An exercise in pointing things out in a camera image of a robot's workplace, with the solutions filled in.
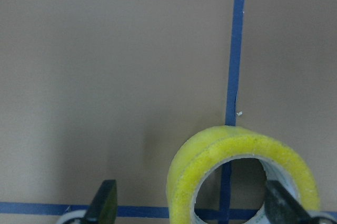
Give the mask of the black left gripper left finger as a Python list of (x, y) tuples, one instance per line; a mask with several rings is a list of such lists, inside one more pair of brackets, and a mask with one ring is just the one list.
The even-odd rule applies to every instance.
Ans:
[(84, 223), (113, 224), (116, 216), (116, 180), (104, 180), (84, 215)]

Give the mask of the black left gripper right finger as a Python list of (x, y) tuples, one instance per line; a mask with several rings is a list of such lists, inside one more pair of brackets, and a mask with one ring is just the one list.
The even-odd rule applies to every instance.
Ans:
[(311, 216), (279, 181), (266, 182), (265, 215), (269, 223), (310, 223)]

